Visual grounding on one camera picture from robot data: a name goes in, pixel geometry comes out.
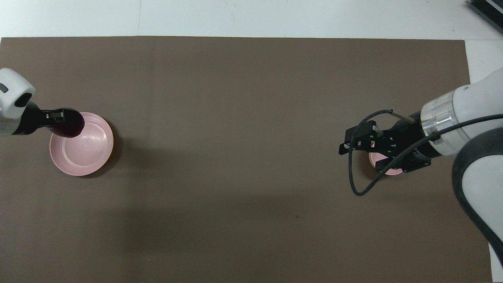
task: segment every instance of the pink plate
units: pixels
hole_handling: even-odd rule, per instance
[[[85,125],[80,135],[67,138],[52,134],[49,143],[56,167],[72,176],[84,176],[100,169],[114,147],[114,136],[108,123],[96,114],[81,114]]]
[[[370,163],[372,163],[372,166],[374,166],[374,168],[375,168],[376,162],[378,162],[379,160],[386,159],[386,156],[384,156],[380,153],[377,153],[377,152],[371,152],[371,153],[369,153],[369,159],[370,159]],[[398,175],[400,173],[402,173],[401,169],[389,169],[386,172],[386,175],[393,176],[393,175]]]

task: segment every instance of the white floor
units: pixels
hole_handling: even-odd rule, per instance
[[[503,67],[466,0],[0,0],[0,37],[135,35],[461,39],[472,82]]]

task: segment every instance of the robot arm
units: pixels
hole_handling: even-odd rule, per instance
[[[389,168],[411,172],[430,165],[434,157],[457,155],[452,172],[456,197],[503,266],[503,68],[428,102],[411,115],[412,123],[401,120],[391,129],[379,130],[369,120],[392,112],[378,111],[346,131],[339,154],[350,155],[353,192],[364,195]],[[387,157],[376,163],[380,173],[362,192],[353,184],[353,150]]]
[[[15,71],[0,69],[0,136],[31,134],[41,127],[56,135],[75,137],[82,132],[82,115],[70,108],[40,110],[30,101],[35,88]]]

